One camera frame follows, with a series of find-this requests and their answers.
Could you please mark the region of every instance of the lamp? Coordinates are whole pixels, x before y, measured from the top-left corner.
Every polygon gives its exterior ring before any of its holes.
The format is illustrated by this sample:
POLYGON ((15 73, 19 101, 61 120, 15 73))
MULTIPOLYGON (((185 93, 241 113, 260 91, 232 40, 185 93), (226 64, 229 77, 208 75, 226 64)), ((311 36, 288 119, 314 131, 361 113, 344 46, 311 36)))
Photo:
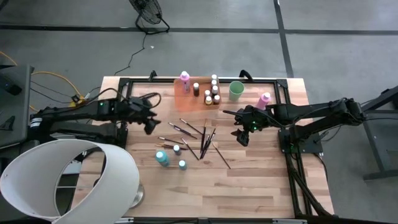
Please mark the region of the lamp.
POLYGON ((0 178, 4 198, 26 215, 57 224, 114 223, 136 202, 139 173, 130 153, 118 146, 78 139, 41 144, 13 160, 0 178), (55 191, 66 166, 80 153, 99 147, 106 165, 98 183, 63 216, 55 191))

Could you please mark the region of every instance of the wooden tabletop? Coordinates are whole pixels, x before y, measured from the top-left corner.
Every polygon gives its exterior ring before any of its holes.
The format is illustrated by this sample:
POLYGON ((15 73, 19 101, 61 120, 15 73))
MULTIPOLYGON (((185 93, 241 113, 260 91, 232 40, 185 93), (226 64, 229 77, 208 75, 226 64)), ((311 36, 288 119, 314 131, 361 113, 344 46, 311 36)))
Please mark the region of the wooden tabletop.
MULTIPOLYGON (((120 77, 104 77, 101 90, 117 89, 120 77)), ((293 104, 308 104, 305 85, 301 78, 287 79, 290 99, 293 104)), ((292 199, 287 177, 286 161, 279 149, 277 128, 266 128, 250 135, 248 147, 236 142, 230 135, 235 131, 234 116, 222 110, 236 111, 246 105, 254 105, 265 92, 274 96, 272 85, 245 84, 245 91, 237 103, 228 100, 228 84, 220 84, 223 103, 218 110, 180 113, 174 108, 172 83, 135 83, 132 95, 140 96, 159 92, 162 102, 154 111, 156 119, 162 121, 148 136, 143 125, 130 124, 126 150, 133 156, 145 188, 145 199, 137 208, 127 211, 129 217, 223 217, 223 218, 289 218, 294 217, 292 199), (228 161, 228 169, 222 158, 210 147, 204 159, 197 161, 191 152, 183 151, 176 156, 170 149, 164 149, 170 157, 170 167, 161 167, 155 160, 155 152, 163 150, 155 144, 163 143, 159 136, 180 140, 184 137, 199 155, 200 140, 194 140, 172 129, 168 122, 190 131, 179 118, 203 129, 205 118, 208 129, 218 125, 213 141, 228 161), (178 161, 185 159, 188 169, 178 169, 178 161)), ((116 94, 107 91, 101 98, 113 98, 116 94)), ((100 176, 103 154, 97 152, 83 161, 77 186, 93 186, 100 176)), ((321 162, 311 154, 303 155, 307 184, 318 201, 333 213, 325 171, 321 162)), ((77 188, 73 207, 90 188, 77 188)), ((304 211, 301 190, 298 190, 300 208, 304 211)))

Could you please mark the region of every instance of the gray floor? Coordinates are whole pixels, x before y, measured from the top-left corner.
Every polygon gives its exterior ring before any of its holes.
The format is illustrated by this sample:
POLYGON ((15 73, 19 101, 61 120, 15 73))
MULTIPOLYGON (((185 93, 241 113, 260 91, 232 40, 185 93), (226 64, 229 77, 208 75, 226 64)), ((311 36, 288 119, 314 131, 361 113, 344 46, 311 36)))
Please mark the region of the gray floor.
MULTIPOLYGON (((278 28, 271 0, 159 2, 172 27, 278 28)), ((398 2, 393 0, 280 0, 280 6, 286 29, 398 29, 398 2)), ((13 0, 0 13, 0 22, 131 27, 136 15, 127 1, 13 0)), ((101 85, 103 76, 125 67, 143 37, 138 32, 0 30, 0 50, 36 71, 65 75, 86 93, 101 85)), ((361 102, 396 86, 396 43, 398 35, 287 35, 294 77, 305 79, 311 103, 343 96, 361 102)), ((177 75, 187 70, 193 75, 236 76, 246 69, 254 77, 287 76, 279 34, 171 32, 148 36, 145 47, 121 75, 148 75, 151 70, 177 75)), ((0 57, 0 63, 9 62, 0 57)), ((73 93, 53 77, 33 79, 73 93)), ((35 107, 47 102, 32 94, 35 107)), ((323 146, 336 214, 397 223, 398 178, 362 180, 364 174, 377 171, 363 127, 343 127, 323 146)))

